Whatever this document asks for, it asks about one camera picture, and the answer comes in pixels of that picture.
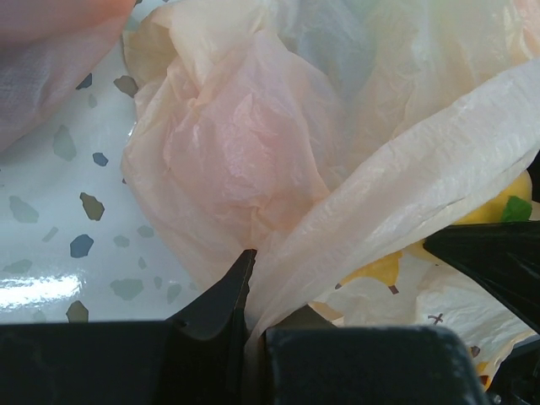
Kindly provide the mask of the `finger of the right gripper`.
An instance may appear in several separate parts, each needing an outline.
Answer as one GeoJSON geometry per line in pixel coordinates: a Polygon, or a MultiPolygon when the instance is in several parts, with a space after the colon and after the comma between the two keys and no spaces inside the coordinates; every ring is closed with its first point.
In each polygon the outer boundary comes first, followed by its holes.
{"type": "Polygon", "coordinates": [[[539,331],[539,223],[448,226],[424,249],[467,275],[539,331]]]}

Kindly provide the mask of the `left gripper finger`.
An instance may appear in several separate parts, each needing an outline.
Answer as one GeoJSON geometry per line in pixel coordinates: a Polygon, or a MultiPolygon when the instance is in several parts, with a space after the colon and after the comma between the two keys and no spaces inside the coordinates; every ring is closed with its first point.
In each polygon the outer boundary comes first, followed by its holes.
{"type": "Polygon", "coordinates": [[[239,401],[244,311],[256,255],[243,251],[215,285],[168,319],[169,404],[239,401]]]}

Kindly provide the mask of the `yellow toy banana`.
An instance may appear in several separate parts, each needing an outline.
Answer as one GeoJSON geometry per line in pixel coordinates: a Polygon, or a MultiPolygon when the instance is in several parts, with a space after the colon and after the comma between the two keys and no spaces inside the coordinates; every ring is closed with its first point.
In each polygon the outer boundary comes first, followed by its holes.
{"type": "Polygon", "coordinates": [[[524,170],[499,195],[456,221],[463,224],[493,224],[527,221],[532,215],[532,181],[524,170]]]}

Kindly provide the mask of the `orange plastic bag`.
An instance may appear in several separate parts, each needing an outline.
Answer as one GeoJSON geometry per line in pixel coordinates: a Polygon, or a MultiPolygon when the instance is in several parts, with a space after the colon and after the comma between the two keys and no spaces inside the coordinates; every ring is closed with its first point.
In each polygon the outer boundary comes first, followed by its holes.
{"type": "Polygon", "coordinates": [[[489,385],[531,330],[421,248],[539,150],[536,1],[179,1],[123,36],[121,168],[202,289],[246,249],[246,350],[313,304],[428,323],[489,385]]]}

